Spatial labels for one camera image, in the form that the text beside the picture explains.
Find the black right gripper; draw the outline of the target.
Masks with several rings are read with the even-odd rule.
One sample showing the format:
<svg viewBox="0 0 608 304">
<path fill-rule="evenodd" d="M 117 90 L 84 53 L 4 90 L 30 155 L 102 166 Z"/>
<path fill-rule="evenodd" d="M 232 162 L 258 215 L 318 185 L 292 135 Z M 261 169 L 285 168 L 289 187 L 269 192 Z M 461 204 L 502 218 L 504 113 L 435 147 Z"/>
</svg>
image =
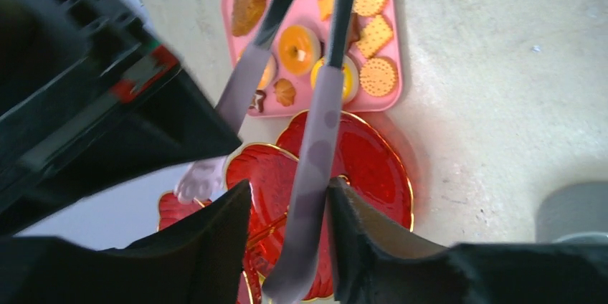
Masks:
<svg viewBox="0 0 608 304">
<path fill-rule="evenodd" d="M 241 143 L 122 0 L 1 0 L 1 233 Z"/>
</svg>

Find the pink handled metal tongs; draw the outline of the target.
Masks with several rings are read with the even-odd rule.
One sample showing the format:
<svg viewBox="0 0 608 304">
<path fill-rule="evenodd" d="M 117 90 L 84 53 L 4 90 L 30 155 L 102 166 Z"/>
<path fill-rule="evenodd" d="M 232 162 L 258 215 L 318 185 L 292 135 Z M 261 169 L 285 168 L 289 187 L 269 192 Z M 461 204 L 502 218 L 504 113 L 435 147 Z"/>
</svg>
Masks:
<svg viewBox="0 0 608 304">
<path fill-rule="evenodd" d="M 243 124 L 270 46 L 294 0 L 272 0 L 255 38 L 232 71 L 216 110 L 237 132 Z M 353 0 L 334 0 L 325 64 L 315 84 L 300 147 L 280 257 L 262 285 L 264 303 L 298 303 L 308 293 L 318 264 L 326 189 L 341 117 L 343 58 Z"/>
</svg>

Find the orange glazed donut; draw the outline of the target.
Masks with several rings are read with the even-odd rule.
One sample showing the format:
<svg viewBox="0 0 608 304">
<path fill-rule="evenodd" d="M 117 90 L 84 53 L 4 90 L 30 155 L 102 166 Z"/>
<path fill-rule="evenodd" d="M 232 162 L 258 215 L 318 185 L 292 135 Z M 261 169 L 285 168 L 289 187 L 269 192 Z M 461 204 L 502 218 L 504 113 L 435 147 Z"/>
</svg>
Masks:
<svg viewBox="0 0 608 304">
<path fill-rule="evenodd" d="M 294 24 L 281 33 L 277 54 L 280 64 L 290 74 L 305 75 L 321 58 L 320 40 L 312 29 Z"/>
</svg>

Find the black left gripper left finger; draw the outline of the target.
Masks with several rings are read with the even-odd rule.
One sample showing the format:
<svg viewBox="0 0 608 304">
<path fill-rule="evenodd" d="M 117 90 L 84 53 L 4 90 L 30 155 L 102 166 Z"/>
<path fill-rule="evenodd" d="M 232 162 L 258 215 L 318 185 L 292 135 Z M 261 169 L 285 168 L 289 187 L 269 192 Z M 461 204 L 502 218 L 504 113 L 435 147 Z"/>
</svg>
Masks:
<svg viewBox="0 0 608 304">
<path fill-rule="evenodd" d="M 3 303 L 235 303 L 251 193 L 239 182 L 209 206 L 124 249 L 57 237 L 1 240 Z"/>
</svg>

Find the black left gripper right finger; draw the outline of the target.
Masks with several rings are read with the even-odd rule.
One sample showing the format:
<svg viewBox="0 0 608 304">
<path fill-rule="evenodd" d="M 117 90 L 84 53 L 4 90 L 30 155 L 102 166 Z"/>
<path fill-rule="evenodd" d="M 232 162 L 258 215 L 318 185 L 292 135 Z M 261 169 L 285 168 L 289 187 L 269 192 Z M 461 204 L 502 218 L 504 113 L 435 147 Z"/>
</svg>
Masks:
<svg viewBox="0 0 608 304">
<path fill-rule="evenodd" d="M 327 191 L 334 295 L 341 303 L 605 303 L 604 244 L 444 247 L 366 203 Z"/>
</svg>

